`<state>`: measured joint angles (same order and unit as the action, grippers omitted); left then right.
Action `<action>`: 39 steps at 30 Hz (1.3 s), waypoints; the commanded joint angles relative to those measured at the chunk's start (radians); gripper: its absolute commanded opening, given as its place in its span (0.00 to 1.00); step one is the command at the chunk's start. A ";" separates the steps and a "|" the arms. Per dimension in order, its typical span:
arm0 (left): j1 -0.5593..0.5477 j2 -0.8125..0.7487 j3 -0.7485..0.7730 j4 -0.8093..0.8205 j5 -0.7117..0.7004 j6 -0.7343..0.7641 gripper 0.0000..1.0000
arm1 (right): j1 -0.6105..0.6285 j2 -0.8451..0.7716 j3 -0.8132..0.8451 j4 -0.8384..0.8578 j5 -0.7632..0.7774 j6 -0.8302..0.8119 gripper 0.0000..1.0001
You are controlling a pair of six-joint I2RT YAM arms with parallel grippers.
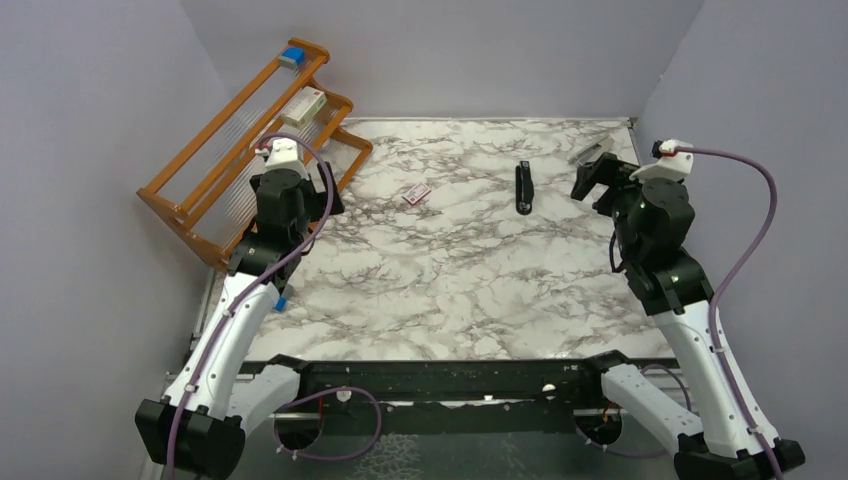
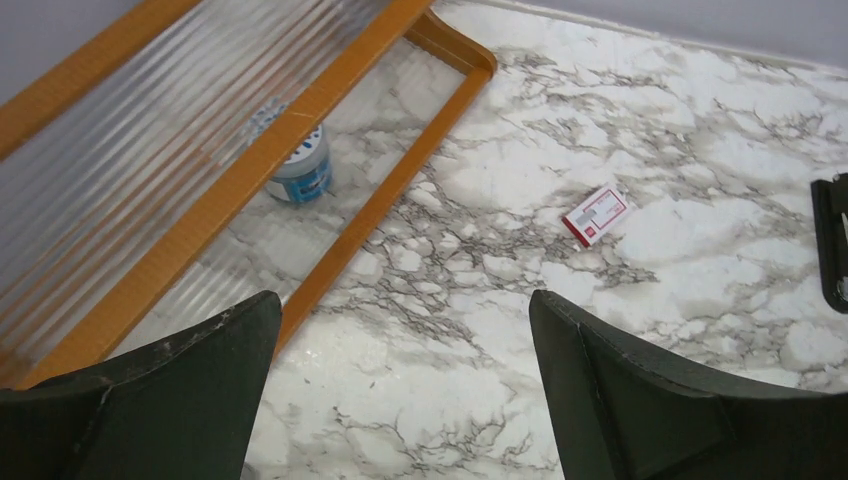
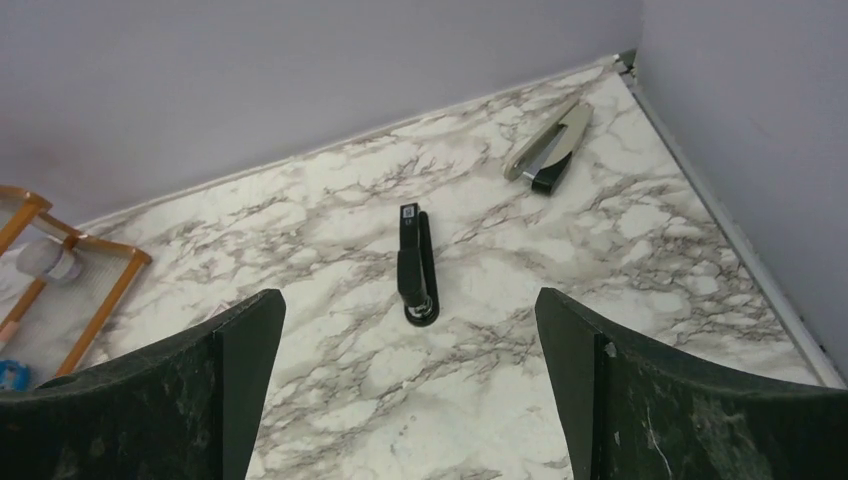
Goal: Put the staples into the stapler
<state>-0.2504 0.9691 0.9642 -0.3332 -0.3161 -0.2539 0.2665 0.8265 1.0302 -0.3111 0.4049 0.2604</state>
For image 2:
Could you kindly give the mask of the black stapler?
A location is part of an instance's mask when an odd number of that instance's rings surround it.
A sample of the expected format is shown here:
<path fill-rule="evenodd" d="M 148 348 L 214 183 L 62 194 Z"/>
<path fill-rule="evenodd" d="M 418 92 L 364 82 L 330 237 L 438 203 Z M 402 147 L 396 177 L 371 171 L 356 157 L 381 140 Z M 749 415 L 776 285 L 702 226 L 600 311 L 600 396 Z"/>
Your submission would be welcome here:
<path fill-rule="evenodd" d="M 823 297 L 838 313 L 847 313 L 847 173 L 811 183 L 819 271 Z"/>

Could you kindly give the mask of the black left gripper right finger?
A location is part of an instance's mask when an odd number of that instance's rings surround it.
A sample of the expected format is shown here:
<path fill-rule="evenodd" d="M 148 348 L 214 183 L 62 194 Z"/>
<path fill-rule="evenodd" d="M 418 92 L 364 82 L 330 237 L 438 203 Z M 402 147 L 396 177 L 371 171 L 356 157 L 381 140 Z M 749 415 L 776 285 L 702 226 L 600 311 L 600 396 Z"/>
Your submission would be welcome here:
<path fill-rule="evenodd" d="M 717 370 L 547 290 L 529 322 L 568 479 L 843 479 L 847 397 Z"/>

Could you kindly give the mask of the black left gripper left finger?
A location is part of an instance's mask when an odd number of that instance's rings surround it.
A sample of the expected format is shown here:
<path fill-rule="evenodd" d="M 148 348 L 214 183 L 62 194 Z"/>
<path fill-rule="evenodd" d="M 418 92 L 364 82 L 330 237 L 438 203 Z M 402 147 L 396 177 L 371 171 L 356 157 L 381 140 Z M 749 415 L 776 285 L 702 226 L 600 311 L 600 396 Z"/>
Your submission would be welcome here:
<path fill-rule="evenodd" d="M 150 344 L 1 393 L 5 479 L 238 479 L 282 324 L 259 292 Z"/>

